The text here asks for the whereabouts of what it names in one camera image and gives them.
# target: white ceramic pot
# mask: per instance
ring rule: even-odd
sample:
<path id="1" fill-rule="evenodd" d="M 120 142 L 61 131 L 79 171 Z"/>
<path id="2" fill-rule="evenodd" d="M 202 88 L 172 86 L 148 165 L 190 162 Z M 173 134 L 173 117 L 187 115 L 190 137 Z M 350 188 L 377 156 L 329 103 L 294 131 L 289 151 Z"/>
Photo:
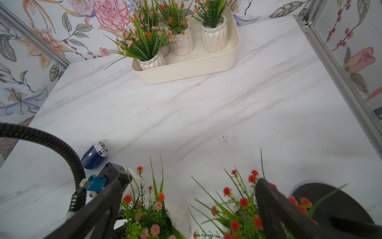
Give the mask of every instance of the white ceramic pot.
<path id="1" fill-rule="evenodd" d="M 167 62 L 162 54 L 161 51 L 158 51 L 158 54 L 156 54 L 153 58 L 147 61 L 141 61 L 138 59 L 139 65 L 141 66 L 142 70 L 149 70 L 156 67 L 161 67 L 164 65 L 167 65 Z"/>
<path id="2" fill-rule="evenodd" d="M 221 16 L 217 27 L 209 28 L 202 25 L 202 38 L 204 49 L 217 52 L 227 45 L 227 19 Z"/>
<path id="3" fill-rule="evenodd" d="M 190 30 L 190 25 L 188 23 L 186 24 L 187 24 L 187 28 L 184 31 L 185 33 L 184 35 L 183 33 L 173 35 L 173 41 L 177 42 L 177 44 L 176 43 L 171 44 L 171 49 L 175 53 L 175 55 L 187 55 L 190 52 L 192 52 L 195 47 L 194 41 L 192 39 L 192 32 Z"/>
<path id="4" fill-rule="evenodd" d="M 171 49 L 170 45 L 167 45 L 165 47 L 162 47 L 160 51 L 162 52 L 162 55 L 165 56 L 170 52 L 170 49 Z"/>

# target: black cable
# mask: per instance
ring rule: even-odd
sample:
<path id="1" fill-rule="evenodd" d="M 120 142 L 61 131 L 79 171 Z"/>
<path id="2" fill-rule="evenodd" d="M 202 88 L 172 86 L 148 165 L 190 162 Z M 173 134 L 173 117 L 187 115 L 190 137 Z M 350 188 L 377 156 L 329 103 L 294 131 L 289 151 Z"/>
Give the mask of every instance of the black cable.
<path id="1" fill-rule="evenodd" d="M 0 137 L 16 138 L 44 145 L 61 155 L 73 173 L 76 192 L 72 195 L 69 211 L 78 211 L 86 203 L 86 190 L 79 183 L 86 178 L 85 170 L 76 152 L 64 141 L 47 132 L 22 125 L 0 123 Z"/>

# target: blue connector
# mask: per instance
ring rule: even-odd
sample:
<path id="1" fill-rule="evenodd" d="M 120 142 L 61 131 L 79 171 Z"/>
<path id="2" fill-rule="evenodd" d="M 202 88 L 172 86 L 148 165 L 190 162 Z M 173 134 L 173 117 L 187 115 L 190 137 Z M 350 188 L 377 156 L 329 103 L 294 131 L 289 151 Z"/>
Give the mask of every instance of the blue connector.
<path id="1" fill-rule="evenodd" d="M 87 191 L 101 192 L 102 188 L 107 182 L 107 178 L 92 175 L 89 177 L 88 181 L 90 182 L 90 184 L 86 189 Z"/>

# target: lily illustration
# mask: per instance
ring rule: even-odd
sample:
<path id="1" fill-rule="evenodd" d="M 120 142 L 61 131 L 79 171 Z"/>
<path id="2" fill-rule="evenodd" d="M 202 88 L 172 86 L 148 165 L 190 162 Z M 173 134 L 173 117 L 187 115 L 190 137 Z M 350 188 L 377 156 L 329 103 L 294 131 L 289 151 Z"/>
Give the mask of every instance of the lily illustration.
<path id="1" fill-rule="evenodd" d="M 53 0 L 38 0 L 38 1 L 46 2 L 46 3 L 60 3 L 60 2 L 62 2 L 62 1 L 57 2 L 57 1 L 53 1 Z M 54 32 L 56 33 L 56 29 L 54 29 L 54 25 L 52 23 L 52 20 L 50 19 L 47 12 L 40 6 L 40 4 L 38 4 L 37 0 L 24 0 L 23 1 L 23 9 L 24 9 L 25 13 L 27 14 L 27 16 L 29 17 L 30 21 L 32 22 L 33 27 L 34 27 L 34 23 L 33 23 L 31 15 L 28 13 L 28 9 L 32 12 L 32 14 L 35 14 L 35 13 L 37 13 L 36 8 L 40 12 L 42 18 L 44 19 L 45 24 L 47 26 L 46 28 L 48 28 L 48 24 L 45 20 L 44 15 L 47 17 L 48 21 L 51 23 L 51 25 L 53 27 Z"/>
<path id="2" fill-rule="evenodd" d="M 13 113 L 18 113 L 24 115 L 26 112 L 35 114 L 36 112 L 31 111 L 31 109 L 39 110 L 40 106 L 38 101 L 45 99 L 48 96 L 47 86 L 37 90 L 31 97 L 27 97 L 27 94 L 21 92 L 21 90 L 11 87 L 4 88 L 5 97 L 8 98 L 8 101 L 12 102 L 11 104 L 4 104 L 0 102 L 0 116 L 9 116 Z"/>

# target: green grass leaf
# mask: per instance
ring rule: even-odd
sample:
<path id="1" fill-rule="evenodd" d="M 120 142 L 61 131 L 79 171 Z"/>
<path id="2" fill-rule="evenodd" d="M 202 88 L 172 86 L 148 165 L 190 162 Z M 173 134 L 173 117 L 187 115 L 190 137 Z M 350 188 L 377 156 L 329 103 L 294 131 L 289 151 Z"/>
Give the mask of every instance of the green grass leaf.
<path id="1" fill-rule="evenodd" d="M 320 198 L 313 206 L 312 208 L 309 210 L 308 212 L 308 217 L 309 218 L 312 218 L 313 214 L 314 214 L 314 211 L 317 209 L 317 207 L 323 202 L 325 201 L 327 198 L 333 196 L 334 194 L 336 194 L 338 191 L 340 191 L 341 189 L 343 189 L 346 185 L 348 184 L 344 184 L 342 185 L 341 187 L 331 191 L 330 193 L 328 193 L 327 195 L 323 196 L 322 198 Z"/>

